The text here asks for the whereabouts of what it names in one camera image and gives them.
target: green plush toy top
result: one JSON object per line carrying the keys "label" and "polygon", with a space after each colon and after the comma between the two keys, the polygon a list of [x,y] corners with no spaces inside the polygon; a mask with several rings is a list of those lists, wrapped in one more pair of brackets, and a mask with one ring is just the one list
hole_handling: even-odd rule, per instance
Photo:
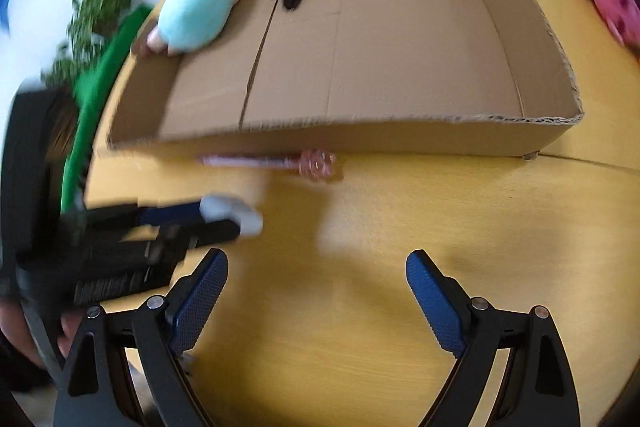
{"label": "green plush toy top", "polygon": [[146,44],[155,53],[195,51],[218,36],[238,1],[165,0]]}

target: screw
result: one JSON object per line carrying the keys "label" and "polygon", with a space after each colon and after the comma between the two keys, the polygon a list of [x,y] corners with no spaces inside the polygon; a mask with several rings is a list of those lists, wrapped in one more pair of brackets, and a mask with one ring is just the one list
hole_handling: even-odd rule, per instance
{"label": "screw", "polygon": [[100,306],[91,306],[87,311],[86,311],[86,316],[90,319],[94,319],[95,317],[97,317],[98,315],[100,315]]}
{"label": "screw", "polygon": [[541,319],[546,319],[549,316],[549,310],[547,310],[544,306],[536,306],[534,312]]}
{"label": "screw", "polygon": [[474,297],[471,299],[471,305],[480,311],[484,311],[489,307],[489,301],[483,297]]}
{"label": "screw", "polygon": [[154,295],[153,297],[149,297],[149,300],[146,302],[146,307],[150,310],[155,310],[164,304],[164,297],[161,295]]}

